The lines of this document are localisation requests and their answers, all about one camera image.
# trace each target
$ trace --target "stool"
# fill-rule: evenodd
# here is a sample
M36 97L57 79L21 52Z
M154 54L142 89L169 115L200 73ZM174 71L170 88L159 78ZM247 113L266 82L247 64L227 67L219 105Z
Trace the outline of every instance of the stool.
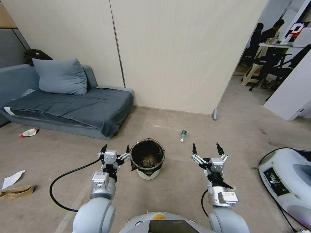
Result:
M247 71L247 73L244 75L243 81L242 81L241 84L245 86L247 83L256 83L258 81L258 79L254 79L254 78L252 78L252 76L255 73L255 71L260 69L261 67L263 67L263 65L259 65L259 64L253 63L252 66ZM261 87L263 82L264 82L264 80L262 80L258 84L258 87Z

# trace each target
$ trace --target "gray blanket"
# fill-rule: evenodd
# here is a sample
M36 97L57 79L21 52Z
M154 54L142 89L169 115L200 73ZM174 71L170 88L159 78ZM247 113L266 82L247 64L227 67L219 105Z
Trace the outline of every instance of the gray blanket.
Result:
M108 137L119 131L120 125L130 113L133 96L128 91L98 88L90 89L85 95L35 91L10 101L3 107L10 107L16 115L26 111L36 118L40 118L39 113L43 113L45 116L50 114L71 119L97 128Z

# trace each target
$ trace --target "trash can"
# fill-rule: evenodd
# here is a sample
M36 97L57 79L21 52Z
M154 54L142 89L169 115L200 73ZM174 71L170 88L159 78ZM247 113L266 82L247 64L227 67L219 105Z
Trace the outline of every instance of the trash can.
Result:
M151 180L159 174L165 151L158 141L151 138L141 140L132 146L130 154L132 171L137 169L141 178Z

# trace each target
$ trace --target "black cable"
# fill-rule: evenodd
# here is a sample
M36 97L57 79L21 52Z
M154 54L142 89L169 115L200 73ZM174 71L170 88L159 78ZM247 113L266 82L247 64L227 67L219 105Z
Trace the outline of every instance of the black cable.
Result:
M110 0L109 0L109 5L110 5L110 12L111 12L111 18L112 18L112 26L113 26L113 31L114 31L114 37L116 39L117 51L118 51L118 56L119 56L119 63L120 63L120 69L121 69L121 74L122 74L122 79L123 79L123 85L124 85L124 88L126 88L126 86L125 86L125 79L124 79L124 72L123 72L123 66L122 66L121 55L120 55L120 49L119 49L118 36L117 36L117 31L116 31L116 25L114 23L114 18L113 18L113 13L112 13L112 8L111 8Z
M207 212L205 211L204 206L203 206L203 198L204 198L204 196L205 196L205 194L206 194L207 192L208 192L208 189L206 189L206 190L204 191L203 195L202 195L202 198L201 198L201 206L202 206L203 212L204 212L205 215L208 217L208 214L207 214Z
M60 178L66 176L66 175L68 175L68 174L70 174L70 173L73 173L73 172L76 172L76 171L81 170L81 169L83 169L83 168L86 168L86 167L88 167L88 166L91 166L92 164L97 163L97 162L100 161L101 159L102 159L102 158L100 157L98 160L96 160L96 161L94 161L94 162L92 162L92 163L89 163L89 164L87 164L87 165L85 165L85 166L83 166L83 167L74 169L74 170L72 170L72 171L70 171L70 172L67 172L67 173L65 173L65 174L63 174L63 175L60 175L60 176L57 177L55 180L53 180L53 182L51 183L51 186L50 186L50 196L51 196L52 200L53 200L59 207L65 209L65 210L69 210L69 211L73 211L73 212L78 212L78 210L76 210L76 209L71 209L71 208L68 208L68 207L66 207L66 206L63 206L62 204L60 204L60 203L55 199L55 197L53 196L53 193L52 193L53 185L54 185L54 183L55 183L56 181L58 181Z
M221 180L209 167L208 167L208 170L212 173L212 175L218 179L221 184L224 184L226 186L226 188L229 188L229 189L233 189L233 187L231 187L230 185L228 185L226 182L224 182L223 180Z
M294 148L291 148L291 147L281 147L281 148L277 148L277 149L275 149L275 150L272 150L272 151L270 151L268 154L266 154L264 157L262 157L262 159L259 161L258 166L261 164L261 162L263 161L263 159L264 159L265 157L267 157L267 156L268 156L269 154L271 154L272 152L275 152L276 150L280 150L280 149L292 149L292 150L295 150ZM279 210L280 210L281 213L283 214L283 216L284 216L284 218L286 219L288 225L292 228L292 231L293 231L293 232L298 232L298 231L292 226L292 224L289 222L289 220L288 220L288 218L286 217L286 215L284 214L283 209L282 209L282 207L280 206L280 204L279 204L274 198L273 198L273 200L275 201L277 207L279 208Z

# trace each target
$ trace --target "gray wall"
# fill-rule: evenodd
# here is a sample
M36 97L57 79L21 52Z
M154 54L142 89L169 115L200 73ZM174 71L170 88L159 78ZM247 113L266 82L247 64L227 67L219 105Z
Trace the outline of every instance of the gray wall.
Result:
M0 29L0 68L24 64L28 44L18 29Z

